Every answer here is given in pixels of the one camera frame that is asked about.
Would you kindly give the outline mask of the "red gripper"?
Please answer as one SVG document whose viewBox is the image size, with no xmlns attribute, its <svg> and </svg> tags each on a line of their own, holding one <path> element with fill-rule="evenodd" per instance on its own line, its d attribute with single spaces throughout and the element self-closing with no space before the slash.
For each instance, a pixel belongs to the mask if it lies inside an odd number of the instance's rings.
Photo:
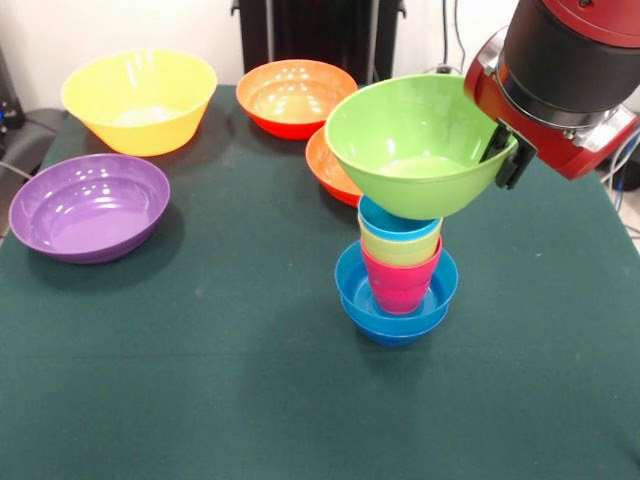
<svg viewBox="0 0 640 480">
<path fill-rule="evenodd" d="M 502 28 L 483 45 L 464 80 L 466 95 L 497 123 L 479 163 L 499 153 L 510 155 L 496 176 L 497 187 L 514 189 L 535 157 L 567 179 L 581 177 L 633 138 L 639 118 L 622 105 L 570 114 L 530 97 L 506 64 L 506 36 Z M 511 153 L 512 137 L 517 148 Z"/>
</svg>

